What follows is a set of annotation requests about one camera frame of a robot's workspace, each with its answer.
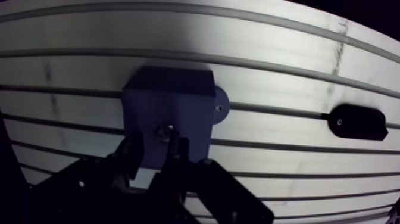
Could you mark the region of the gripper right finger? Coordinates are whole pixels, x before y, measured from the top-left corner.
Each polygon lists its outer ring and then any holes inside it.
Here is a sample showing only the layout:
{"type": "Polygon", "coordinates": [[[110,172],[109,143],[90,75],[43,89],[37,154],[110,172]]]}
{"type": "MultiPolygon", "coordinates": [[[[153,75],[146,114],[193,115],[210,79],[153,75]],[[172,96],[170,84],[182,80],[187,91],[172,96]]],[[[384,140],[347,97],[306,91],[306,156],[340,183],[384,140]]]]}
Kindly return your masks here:
{"type": "Polygon", "coordinates": [[[146,193],[148,223],[198,223],[184,207],[193,192],[218,223],[273,223],[274,213],[218,162],[188,158],[189,140],[172,130],[165,163],[146,193]]]}

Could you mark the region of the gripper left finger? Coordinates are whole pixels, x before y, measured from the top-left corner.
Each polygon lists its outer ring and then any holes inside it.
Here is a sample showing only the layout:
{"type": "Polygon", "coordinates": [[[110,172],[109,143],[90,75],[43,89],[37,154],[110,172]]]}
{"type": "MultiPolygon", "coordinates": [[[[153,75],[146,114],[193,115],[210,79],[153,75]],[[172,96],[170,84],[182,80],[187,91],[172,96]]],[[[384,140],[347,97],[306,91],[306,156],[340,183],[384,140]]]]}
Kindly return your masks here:
{"type": "Polygon", "coordinates": [[[33,188],[34,223],[128,223],[141,219],[144,196],[129,179],[143,159],[141,132],[105,158],[83,158],[33,188]]]}

